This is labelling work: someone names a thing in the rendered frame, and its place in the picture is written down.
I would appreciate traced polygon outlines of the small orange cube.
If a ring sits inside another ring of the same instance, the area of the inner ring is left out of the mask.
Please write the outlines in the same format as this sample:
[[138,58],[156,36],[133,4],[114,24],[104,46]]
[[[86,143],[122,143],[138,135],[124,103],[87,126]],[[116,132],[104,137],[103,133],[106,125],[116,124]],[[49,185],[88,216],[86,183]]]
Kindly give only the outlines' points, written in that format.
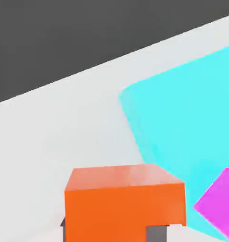
[[66,242],[146,242],[186,225],[185,184],[156,164],[75,168],[64,191]]

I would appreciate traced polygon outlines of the small magenta cube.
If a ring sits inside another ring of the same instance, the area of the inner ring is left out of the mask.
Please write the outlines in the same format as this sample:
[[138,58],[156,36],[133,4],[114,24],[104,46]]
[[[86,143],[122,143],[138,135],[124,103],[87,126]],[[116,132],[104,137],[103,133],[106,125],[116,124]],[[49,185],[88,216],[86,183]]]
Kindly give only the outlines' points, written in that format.
[[201,196],[194,209],[229,239],[229,167]]

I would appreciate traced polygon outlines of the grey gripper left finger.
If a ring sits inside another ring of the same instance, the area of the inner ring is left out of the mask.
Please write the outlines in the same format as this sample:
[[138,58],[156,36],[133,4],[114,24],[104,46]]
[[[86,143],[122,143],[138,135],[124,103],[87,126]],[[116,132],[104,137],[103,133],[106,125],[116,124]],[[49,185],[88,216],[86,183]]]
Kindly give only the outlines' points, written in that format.
[[34,242],[66,242],[65,217],[58,228],[35,238]]

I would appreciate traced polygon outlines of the large cyan box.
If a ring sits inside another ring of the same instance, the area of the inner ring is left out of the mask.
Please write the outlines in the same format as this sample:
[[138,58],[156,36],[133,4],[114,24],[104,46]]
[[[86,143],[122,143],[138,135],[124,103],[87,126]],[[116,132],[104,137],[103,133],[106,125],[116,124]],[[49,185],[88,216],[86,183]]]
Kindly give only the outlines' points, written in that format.
[[132,84],[119,99],[143,161],[185,183],[187,225],[225,241],[194,204],[229,167],[229,46]]

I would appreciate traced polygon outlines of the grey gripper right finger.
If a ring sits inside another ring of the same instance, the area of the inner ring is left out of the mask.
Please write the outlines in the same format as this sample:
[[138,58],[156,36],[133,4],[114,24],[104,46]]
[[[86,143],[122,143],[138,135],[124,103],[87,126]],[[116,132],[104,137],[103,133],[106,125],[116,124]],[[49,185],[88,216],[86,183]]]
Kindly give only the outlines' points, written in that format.
[[160,225],[146,227],[146,242],[225,242],[188,226]]

